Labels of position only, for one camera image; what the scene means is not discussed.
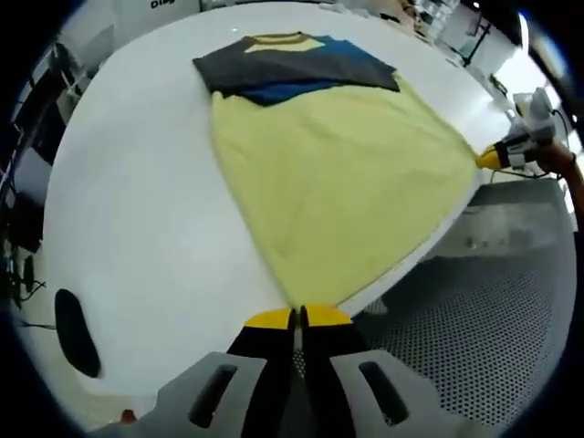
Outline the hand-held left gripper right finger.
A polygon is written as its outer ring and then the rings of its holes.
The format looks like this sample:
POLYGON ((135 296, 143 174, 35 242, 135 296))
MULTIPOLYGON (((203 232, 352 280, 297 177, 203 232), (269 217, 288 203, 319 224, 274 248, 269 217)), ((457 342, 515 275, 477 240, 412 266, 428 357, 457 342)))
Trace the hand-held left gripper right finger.
POLYGON ((455 437, 437 390, 382 349, 368 349, 333 306, 300 309, 306 384, 324 437, 455 437))

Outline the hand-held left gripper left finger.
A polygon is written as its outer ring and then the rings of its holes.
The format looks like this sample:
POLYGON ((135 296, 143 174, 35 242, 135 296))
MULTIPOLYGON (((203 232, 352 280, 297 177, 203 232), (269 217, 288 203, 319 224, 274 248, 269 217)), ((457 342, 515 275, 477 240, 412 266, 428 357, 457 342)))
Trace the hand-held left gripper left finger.
POLYGON ((211 352, 158 390, 154 408, 96 437, 275 437, 290 389, 296 312, 246 321, 225 352, 211 352))

